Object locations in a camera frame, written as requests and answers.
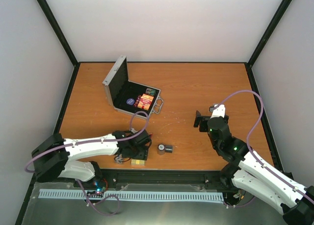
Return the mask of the blue Texas Hold'em card deck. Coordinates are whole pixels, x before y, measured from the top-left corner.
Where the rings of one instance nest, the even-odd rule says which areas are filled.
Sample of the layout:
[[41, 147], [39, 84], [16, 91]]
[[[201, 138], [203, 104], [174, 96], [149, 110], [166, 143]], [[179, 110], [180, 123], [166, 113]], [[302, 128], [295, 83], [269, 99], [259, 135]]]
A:
[[131, 165], [144, 166], [145, 165], [145, 160], [132, 159], [131, 160]]

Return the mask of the blue round dealer button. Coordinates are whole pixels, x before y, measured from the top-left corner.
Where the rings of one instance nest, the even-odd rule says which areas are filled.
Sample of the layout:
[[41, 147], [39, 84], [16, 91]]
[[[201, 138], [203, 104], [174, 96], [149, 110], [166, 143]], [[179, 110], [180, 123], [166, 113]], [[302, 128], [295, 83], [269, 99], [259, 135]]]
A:
[[129, 98], [129, 99], [127, 99], [127, 101], [126, 101], [126, 104], [128, 104], [128, 105], [134, 105], [134, 103], [135, 103], [135, 100], [132, 99], [132, 98]]

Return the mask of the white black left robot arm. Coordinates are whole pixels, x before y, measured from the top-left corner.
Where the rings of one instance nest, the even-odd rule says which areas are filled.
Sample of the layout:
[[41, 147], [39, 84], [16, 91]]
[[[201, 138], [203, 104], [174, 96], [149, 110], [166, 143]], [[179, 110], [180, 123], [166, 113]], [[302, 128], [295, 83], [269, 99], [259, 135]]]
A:
[[91, 187], [101, 184], [102, 173], [95, 161], [82, 160], [94, 156], [113, 156], [116, 163], [131, 159], [147, 160], [152, 136], [147, 131], [115, 131], [89, 139], [63, 138], [53, 134], [32, 153], [31, 164], [38, 182], [57, 178], [78, 179]]

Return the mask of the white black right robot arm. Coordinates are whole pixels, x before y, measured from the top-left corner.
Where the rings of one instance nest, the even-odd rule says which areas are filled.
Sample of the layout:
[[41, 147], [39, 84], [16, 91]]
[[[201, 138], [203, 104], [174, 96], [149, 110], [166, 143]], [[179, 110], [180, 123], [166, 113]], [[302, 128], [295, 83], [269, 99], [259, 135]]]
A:
[[210, 116], [195, 114], [194, 127], [208, 134], [211, 145], [227, 165], [221, 170], [221, 181], [264, 201], [282, 215], [288, 225], [314, 223], [314, 188], [306, 187], [275, 169], [247, 144], [234, 137], [224, 108]]

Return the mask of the blue white chip stack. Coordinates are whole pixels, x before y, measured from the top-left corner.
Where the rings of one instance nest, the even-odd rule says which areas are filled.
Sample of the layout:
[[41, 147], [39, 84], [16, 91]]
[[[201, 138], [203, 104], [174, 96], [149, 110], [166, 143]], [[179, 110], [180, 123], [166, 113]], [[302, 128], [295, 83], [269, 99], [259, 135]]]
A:
[[124, 163], [124, 158], [122, 158], [121, 155], [117, 155], [114, 157], [114, 162], [116, 164], [122, 164], [122, 163]]

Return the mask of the grey chip stack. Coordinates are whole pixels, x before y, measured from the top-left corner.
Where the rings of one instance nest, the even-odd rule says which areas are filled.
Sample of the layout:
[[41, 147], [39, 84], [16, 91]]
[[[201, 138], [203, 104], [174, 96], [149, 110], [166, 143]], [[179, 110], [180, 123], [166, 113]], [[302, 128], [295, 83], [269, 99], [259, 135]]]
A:
[[159, 155], [164, 155], [165, 154], [165, 145], [164, 144], [159, 144], [157, 147], [157, 153]]

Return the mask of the black chip stack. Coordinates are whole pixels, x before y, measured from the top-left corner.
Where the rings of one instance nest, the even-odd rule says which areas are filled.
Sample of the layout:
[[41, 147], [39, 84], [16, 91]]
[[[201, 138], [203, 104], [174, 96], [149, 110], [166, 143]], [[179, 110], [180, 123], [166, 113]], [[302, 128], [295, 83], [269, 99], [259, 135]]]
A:
[[173, 146], [172, 145], [165, 145], [165, 152], [166, 153], [173, 153]]

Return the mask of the red card deck box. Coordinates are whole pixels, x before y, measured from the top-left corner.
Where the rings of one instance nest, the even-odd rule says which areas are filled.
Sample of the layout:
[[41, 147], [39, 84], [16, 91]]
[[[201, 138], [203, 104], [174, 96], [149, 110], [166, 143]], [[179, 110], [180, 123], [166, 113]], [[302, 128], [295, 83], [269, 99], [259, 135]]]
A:
[[135, 106], [140, 109], [149, 110], [153, 100], [153, 96], [142, 94], [139, 96]]

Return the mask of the aluminium poker case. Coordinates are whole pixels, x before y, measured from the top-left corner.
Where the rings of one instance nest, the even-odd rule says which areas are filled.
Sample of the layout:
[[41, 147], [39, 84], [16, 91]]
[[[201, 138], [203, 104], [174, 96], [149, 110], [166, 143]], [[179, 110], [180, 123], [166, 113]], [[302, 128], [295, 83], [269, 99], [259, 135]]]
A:
[[[133, 115], [138, 111], [143, 111], [143, 114], [136, 116], [141, 119], [150, 117], [153, 113], [159, 114], [163, 106], [163, 99], [161, 98], [161, 90], [152, 86], [141, 84], [129, 79], [128, 62], [125, 55], [118, 57], [107, 76], [103, 80], [103, 86], [106, 94], [106, 99], [109, 105], [119, 112]], [[149, 110], [137, 108], [136, 102], [142, 94], [145, 94], [147, 88], [156, 90], [153, 96], [154, 100]], [[134, 105], [126, 104], [127, 99], [135, 100]]]

